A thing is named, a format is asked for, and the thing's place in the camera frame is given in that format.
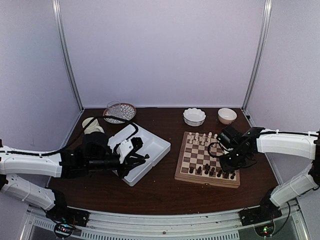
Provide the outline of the dark knight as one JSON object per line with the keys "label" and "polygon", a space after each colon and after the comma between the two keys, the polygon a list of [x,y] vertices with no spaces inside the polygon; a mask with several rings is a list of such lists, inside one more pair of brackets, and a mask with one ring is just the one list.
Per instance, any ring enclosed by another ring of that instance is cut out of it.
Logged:
{"label": "dark knight", "polygon": [[225,173],[224,176],[223,176],[223,178],[224,178],[224,179],[228,179],[228,178],[229,178],[229,173],[228,173],[228,172]]}
{"label": "dark knight", "polygon": [[190,173],[190,174],[194,174],[194,172],[195,172],[195,168],[194,168],[194,167],[190,167],[190,168],[189,168],[189,173]]}

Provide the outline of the dark rook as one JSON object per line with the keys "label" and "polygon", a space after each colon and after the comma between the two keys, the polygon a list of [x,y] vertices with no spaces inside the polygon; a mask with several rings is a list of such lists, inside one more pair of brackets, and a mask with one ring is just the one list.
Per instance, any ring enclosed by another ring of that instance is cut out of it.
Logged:
{"label": "dark rook", "polygon": [[233,179],[235,178],[235,175],[236,175],[236,173],[233,172],[233,173],[231,174],[231,176],[230,176],[230,179],[233,180]]}

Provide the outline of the dark pawn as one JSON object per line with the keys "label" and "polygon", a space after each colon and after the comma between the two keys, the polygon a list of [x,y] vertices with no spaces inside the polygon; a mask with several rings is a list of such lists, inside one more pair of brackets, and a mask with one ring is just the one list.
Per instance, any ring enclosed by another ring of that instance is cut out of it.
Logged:
{"label": "dark pawn", "polygon": [[212,168],[211,171],[209,172],[209,175],[210,175],[210,176],[213,176],[213,175],[214,175],[214,172],[215,172],[215,169]]}

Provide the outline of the dark chess piece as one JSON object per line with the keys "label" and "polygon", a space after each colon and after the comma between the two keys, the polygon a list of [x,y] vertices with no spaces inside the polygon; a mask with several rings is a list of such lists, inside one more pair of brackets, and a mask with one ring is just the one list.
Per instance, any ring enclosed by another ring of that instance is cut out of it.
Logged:
{"label": "dark chess piece", "polygon": [[208,175],[208,174],[209,174],[209,171],[210,171],[210,166],[209,166],[208,164],[206,164],[206,165],[204,166],[204,169],[205,169],[204,174],[205,174],[205,175]]}

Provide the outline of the white plastic compartment tray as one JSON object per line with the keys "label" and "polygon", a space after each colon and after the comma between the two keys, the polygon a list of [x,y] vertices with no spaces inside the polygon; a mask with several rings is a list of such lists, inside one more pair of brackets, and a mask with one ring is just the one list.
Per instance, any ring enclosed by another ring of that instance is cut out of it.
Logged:
{"label": "white plastic compartment tray", "polygon": [[[137,154],[142,156],[148,154],[149,158],[146,159],[144,164],[130,170],[128,175],[122,179],[130,187],[133,187],[135,184],[137,184],[171,150],[170,142],[160,138],[143,127],[140,127],[136,123],[135,125],[138,128],[138,132],[133,137],[140,137],[143,142],[143,146],[137,151]],[[109,138],[108,146],[110,146],[110,148],[113,150],[116,144],[123,142],[134,131],[135,128],[132,125],[127,125],[125,128]]]}

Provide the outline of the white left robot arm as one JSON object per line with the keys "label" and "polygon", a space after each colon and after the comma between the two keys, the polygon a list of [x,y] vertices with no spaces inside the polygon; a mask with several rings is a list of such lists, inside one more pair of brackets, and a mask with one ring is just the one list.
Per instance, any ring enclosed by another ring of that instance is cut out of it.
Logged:
{"label": "white left robot arm", "polygon": [[150,157],[137,153],[143,147],[141,137],[125,139],[114,148],[108,145],[109,138],[102,132],[93,132],[83,137],[74,150],[61,149],[55,152],[18,151],[8,146],[0,147],[0,189],[3,193],[21,198],[53,215],[61,222],[72,218],[63,193],[42,189],[31,182],[18,179],[18,174],[46,175],[54,178],[74,179],[90,172],[116,171],[123,179],[129,172],[144,164]]}

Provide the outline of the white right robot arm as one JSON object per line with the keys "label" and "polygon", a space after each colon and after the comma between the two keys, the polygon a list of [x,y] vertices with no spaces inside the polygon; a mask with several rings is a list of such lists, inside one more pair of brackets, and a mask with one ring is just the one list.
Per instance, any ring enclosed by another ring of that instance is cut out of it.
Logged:
{"label": "white right robot arm", "polygon": [[218,142],[226,149],[219,157],[223,171],[249,165],[257,154],[268,157],[281,184],[271,189],[256,210],[259,220],[268,220],[276,207],[320,188],[320,133],[294,132],[252,127],[240,133],[232,126],[222,130]]}

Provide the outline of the wooden chessboard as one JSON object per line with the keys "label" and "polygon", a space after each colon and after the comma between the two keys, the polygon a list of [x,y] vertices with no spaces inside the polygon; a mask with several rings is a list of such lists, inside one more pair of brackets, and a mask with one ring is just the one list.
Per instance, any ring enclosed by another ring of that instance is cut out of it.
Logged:
{"label": "wooden chessboard", "polygon": [[[193,135],[193,143],[190,144],[189,133]],[[174,179],[183,182],[190,182],[195,184],[204,184],[215,187],[223,188],[233,188],[237,189],[240,186],[240,171],[236,170],[234,179],[230,179],[232,173],[229,173],[228,179],[224,179],[226,172],[223,172],[219,158],[213,158],[212,156],[218,156],[225,154],[221,146],[219,145],[218,140],[214,142],[214,134],[212,134],[211,142],[209,146],[206,146],[208,141],[208,134],[206,134],[204,145],[201,145],[203,133],[199,133],[198,144],[194,144],[196,132],[185,131],[183,133],[183,138],[181,142],[181,147],[179,151],[179,157],[177,161],[177,166],[175,170]],[[209,173],[205,174],[205,165],[210,166],[211,171],[214,168],[213,176],[210,176]],[[190,167],[194,167],[194,174],[189,173]],[[197,169],[202,167],[202,174],[197,174]],[[218,172],[222,170],[220,177],[217,177]]]}

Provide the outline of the white queen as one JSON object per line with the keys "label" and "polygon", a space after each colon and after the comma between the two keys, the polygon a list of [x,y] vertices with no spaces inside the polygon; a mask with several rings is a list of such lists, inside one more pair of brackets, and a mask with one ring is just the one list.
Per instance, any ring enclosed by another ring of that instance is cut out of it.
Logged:
{"label": "white queen", "polygon": [[209,132],[208,133],[208,137],[207,137],[207,141],[210,143],[211,142],[211,139],[212,139],[212,132]]}

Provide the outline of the cream round bowl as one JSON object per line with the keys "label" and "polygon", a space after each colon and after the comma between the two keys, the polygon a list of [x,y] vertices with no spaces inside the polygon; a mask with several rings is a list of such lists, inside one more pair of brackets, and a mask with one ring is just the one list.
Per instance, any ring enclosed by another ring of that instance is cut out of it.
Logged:
{"label": "cream round bowl", "polygon": [[217,113],[218,120],[224,125],[232,124],[238,117],[237,113],[230,108],[220,108]]}

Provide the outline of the cream ribbed mug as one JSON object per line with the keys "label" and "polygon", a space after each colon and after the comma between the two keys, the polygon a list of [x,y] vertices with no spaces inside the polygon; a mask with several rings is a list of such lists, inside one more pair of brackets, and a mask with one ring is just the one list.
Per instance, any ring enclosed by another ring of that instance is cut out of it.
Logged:
{"label": "cream ribbed mug", "polygon": [[93,117],[88,117],[82,122],[82,128],[84,129],[84,134],[89,135],[94,132],[105,133],[104,129],[100,126],[97,119]]}

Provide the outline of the patterned ceramic plate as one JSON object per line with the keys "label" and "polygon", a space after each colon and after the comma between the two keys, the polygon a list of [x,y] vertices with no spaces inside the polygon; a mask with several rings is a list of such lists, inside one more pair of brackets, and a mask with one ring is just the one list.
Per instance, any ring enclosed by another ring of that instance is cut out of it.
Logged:
{"label": "patterned ceramic plate", "polygon": [[[121,113],[122,113],[122,116],[119,117],[121,119],[125,119],[125,120],[132,120],[134,118],[134,116],[136,115],[137,113],[137,110],[136,108],[132,105],[132,104],[129,104],[129,103],[121,103]],[[108,108],[106,108],[103,112],[103,116],[110,116],[108,114]]]}

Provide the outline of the white scalloped bowl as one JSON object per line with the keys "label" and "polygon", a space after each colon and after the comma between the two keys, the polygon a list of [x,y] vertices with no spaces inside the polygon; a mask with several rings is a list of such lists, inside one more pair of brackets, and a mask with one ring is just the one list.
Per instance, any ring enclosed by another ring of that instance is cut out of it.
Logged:
{"label": "white scalloped bowl", "polygon": [[184,122],[191,127],[201,126],[207,117],[205,112],[198,108],[188,108],[184,110],[182,116]]}

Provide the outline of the clear drinking glass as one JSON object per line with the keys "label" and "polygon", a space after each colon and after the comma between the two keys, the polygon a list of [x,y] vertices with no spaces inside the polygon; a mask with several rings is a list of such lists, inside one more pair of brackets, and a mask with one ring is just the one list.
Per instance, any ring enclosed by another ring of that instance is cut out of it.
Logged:
{"label": "clear drinking glass", "polygon": [[111,101],[107,104],[108,114],[117,118],[122,117],[121,103],[118,100]]}

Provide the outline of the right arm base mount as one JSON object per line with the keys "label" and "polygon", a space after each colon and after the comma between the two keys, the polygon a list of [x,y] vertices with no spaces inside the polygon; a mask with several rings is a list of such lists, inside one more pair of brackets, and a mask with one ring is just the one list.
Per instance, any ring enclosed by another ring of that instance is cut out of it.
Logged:
{"label": "right arm base mount", "polygon": [[274,189],[273,187],[267,191],[261,199],[259,206],[239,211],[238,214],[242,226],[255,225],[282,216],[280,207],[275,206],[270,200],[271,193]]}

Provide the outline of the aluminium front rail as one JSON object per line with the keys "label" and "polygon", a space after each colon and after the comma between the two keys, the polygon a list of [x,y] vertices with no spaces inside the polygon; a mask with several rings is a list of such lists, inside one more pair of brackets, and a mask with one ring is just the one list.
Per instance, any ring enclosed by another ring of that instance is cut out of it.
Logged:
{"label": "aluminium front rail", "polygon": [[[134,215],[89,211],[86,226],[66,240],[311,240],[300,206],[281,207],[282,216],[263,223],[243,225],[239,211],[183,215]],[[272,237],[259,236],[262,225],[275,224]],[[30,206],[22,222],[18,240],[59,240],[55,223],[45,213]]]}

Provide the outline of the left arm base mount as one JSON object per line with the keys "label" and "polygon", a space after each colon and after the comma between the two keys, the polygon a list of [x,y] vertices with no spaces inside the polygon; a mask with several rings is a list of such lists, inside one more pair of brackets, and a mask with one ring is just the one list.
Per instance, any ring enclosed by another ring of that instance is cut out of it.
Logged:
{"label": "left arm base mount", "polygon": [[90,213],[86,210],[70,208],[67,206],[65,195],[57,190],[52,190],[54,194],[54,206],[46,210],[46,217],[53,221],[70,224],[73,226],[86,227]]}

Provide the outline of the right aluminium frame post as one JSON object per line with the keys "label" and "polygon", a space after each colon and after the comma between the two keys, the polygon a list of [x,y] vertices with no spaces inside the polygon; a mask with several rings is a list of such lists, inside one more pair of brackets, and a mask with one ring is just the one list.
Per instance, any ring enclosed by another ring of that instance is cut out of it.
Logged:
{"label": "right aluminium frame post", "polygon": [[248,87],[246,90],[245,98],[242,104],[242,110],[245,112],[248,109],[249,102],[254,90],[254,86],[258,77],[259,69],[261,66],[261,61],[263,58],[263,52],[265,49],[265,45],[268,38],[269,28],[270,28],[270,21],[272,16],[272,0],[265,0],[264,1],[264,8],[262,14],[262,21],[260,26],[260,33],[256,48],[256,53],[253,61],[253,67],[250,74],[250,79],[248,83]]}

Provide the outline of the aluminium frame post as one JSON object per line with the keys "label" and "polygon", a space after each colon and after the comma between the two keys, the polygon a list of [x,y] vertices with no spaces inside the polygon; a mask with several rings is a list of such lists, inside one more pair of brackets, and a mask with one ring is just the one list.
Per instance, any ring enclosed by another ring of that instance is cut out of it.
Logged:
{"label": "aluminium frame post", "polygon": [[77,107],[79,111],[82,112],[84,110],[84,106],[80,98],[79,90],[76,84],[75,75],[74,75],[74,71],[72,68],[72,63],[71,63],[71,59],[68,51],[67,40],[66,40],[66,35],[65,35],[64,25],[63,25],[63,16],[61,12],[61,1],[53,0],[52,6],[53,6],[53,13],[54,13],[57,31],[59,35],[59,41],[60,41],[60,46],[62,50],[62,58],[63,58],[67,78],[70,83],[71,91],[75,98]]}
{"label": "aluminium frame post", "polygon": [[260,33],[256,48],[256,53],[253,61],[253,67],[250,74],[250,79],[248,83],[248,87],[246,90],[245,98],[242,104],[242,110],[245,112],[248,109],[249,102],[254,90],[254,86],[258,77],[259,69],[261,66],[261,61],[263,58],[263,52],[265,49],[265,45],[268,38],[269,28],[270,28],[270,21],[272,16],[272,0],[265,0],[264,1],[264,8],[262,14],[262,21],[260,26]]}

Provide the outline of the left aluminium frame post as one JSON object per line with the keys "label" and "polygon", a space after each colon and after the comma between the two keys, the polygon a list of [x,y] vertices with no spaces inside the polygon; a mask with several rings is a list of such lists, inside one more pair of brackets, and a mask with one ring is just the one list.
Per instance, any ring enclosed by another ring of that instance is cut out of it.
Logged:
{"label": "left aluminium frame post", "polygon": [[67,40],[66,40],[66,35],[65,35],[64,25],[63,25],[63,16],[61,12],[61,1],[53,0],[52,6],[53,6],[53,13],[54,13],[57,31],[59,35],[59,41],[60,41],[60,46],[62,50],[62,58],[63,58],[67,78],[70,83],[71,91],[75,98],[77,107],[79,111],[82,112],[84,110],[84,106],[80,98],[79,90],[76,84],[75,75],[74,75],[74,71],[72,68],[72,63],[71,63],[71,59],[68,51]]}

